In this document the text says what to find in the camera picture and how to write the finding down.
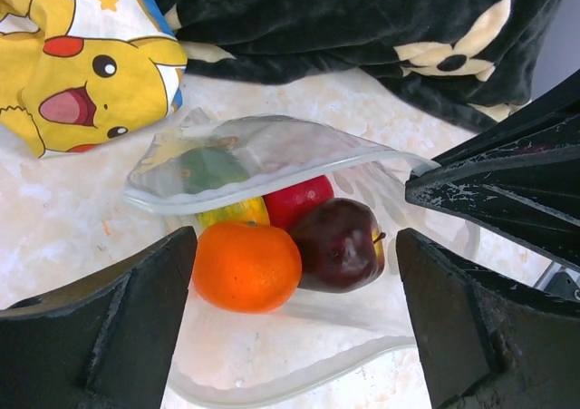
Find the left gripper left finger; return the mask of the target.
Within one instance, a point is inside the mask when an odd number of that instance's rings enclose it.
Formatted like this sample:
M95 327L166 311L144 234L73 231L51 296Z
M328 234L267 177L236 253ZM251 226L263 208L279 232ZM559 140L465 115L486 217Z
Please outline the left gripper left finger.
M4 408L158 408L189 293L192 227L1 312Z

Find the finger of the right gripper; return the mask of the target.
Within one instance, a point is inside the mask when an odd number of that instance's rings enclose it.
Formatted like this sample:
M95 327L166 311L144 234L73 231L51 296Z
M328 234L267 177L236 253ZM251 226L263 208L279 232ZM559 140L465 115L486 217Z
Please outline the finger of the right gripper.
M579 113L579 71L491 129L443 152L433 160L440 165L463 161Z
M405 184L412 204L471 221L579 268L579 150L488 151Z

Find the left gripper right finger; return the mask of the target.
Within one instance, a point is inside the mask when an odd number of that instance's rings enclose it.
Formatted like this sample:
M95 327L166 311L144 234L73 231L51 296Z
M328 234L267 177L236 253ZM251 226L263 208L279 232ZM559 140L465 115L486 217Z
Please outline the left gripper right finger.
M579 304L404 229L396 254L434 408L576 408Z

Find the orange toy fruit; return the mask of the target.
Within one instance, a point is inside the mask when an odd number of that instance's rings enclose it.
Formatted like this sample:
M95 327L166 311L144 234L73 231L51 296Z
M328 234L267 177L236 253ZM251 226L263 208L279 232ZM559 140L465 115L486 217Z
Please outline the orange toy fruit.
M228 220L210 226L198 238L192 283L215 307L270 312L294 294L301 276L298 247L280 228Z

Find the dark maroon toy plum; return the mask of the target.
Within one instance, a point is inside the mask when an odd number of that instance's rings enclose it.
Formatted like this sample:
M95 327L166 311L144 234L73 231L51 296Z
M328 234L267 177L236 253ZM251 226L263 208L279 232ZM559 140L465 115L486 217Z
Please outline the dark maroon toy plum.
M333 198L317 205L290 236L300 251L302 289L348 293L384 271L386 234L372 210L356 200Z

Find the clear dotted zip top bag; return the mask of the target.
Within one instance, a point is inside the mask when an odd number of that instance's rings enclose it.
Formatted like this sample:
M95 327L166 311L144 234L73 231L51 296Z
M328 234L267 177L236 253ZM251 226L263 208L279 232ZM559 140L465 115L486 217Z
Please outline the clear dotted zip top bag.
M157 134L126 179L125 199L172 231L225 219L290 229L335 199L333 220L372 234L378 262L341 278L304 259L302 285L277 310L230 312L191 290L169 387L209 408L276 404L415 344L395 239L406 228L473 258L479 228L409 204L404 183L433 161L284 115L213 122L191 112Z

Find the red toy apple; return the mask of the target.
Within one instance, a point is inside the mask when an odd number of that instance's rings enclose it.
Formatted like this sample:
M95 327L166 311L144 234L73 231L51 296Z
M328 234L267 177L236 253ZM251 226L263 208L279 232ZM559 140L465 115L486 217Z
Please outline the red toy apple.
M291 229L316 205L334 197L334 189L326 176L318 176L263 196L270 224Z

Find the black floral pillow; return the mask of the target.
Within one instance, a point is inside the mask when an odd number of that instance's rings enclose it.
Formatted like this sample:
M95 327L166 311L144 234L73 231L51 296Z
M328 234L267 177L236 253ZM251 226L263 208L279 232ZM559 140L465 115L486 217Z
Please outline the black floral pillow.
M190 73L285 84L360 69L482 132L525 106L562 0L155 0Z

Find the blue yellow pikachu cloth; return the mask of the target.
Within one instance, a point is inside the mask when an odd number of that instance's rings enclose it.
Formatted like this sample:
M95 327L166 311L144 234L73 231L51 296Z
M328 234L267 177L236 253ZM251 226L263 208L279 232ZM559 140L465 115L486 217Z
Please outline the blue yellow pikachu cloth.
M186 63L154 0L1 0L1 123L37 157L174 113Z

